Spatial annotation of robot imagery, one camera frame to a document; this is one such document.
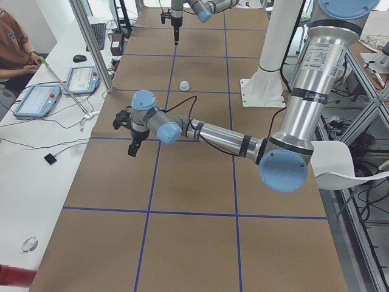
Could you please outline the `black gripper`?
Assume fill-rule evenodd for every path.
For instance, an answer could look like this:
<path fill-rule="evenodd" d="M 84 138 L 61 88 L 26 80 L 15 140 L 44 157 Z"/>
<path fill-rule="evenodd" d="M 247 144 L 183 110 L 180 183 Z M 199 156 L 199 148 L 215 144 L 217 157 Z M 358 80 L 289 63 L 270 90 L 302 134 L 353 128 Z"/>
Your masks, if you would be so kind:
<path fill-rule="evenodd" d="M 182 26 L 182 11 L 171 11 L 171 25 L 174 32 L 174 45 L 179 42 L 180 27 Z"/>
<path fill-rule="evenodd" d="M 136 156 L 141 144 L 143 141 L 145 141 L 148 136 L 150 135 L 150 131 L 136 131 L 131 130 L 130 131 L 131 137 L 133 139 L 131 145 L 128 147 L 128 155 L 129 156 Z"/>

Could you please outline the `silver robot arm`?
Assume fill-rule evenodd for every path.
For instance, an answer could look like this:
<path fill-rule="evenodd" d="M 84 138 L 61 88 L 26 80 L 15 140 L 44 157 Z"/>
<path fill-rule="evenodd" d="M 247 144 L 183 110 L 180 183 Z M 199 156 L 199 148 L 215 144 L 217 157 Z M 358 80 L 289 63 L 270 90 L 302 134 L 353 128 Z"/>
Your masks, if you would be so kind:
<path fill-rule="evenodd" d="M 309 24 L 309 44 L 297 71 L 281 126 L 263 139 L 173 115 L 156 105 L 155 95 L 137 91 L 131 102 L 127 127 L 132 136 L 128 148 L 135 156 L 150 133 L 170 145 L 179 137 L 206 142 L 232 156 L 253 160 L 270 189 L 293 192 L 306 181 L 313 155 L 312 135 L 328 101 L 343 52 L 357 42 L 377 1 L 317 1 Z"/>
<path fill-rule="evenodd" d="M 179 43 L 179 31 L 183 24 L 184 4 L 187 3 L 201 23 L 206 23 L 214 14 L 221 13 L 227 9 L 234 8 L 238 0 L 172 0 L 171 8 L 168 10 L 167 17 L 171 19 L 171 25 L 174 32 L 174 45 Z"/>

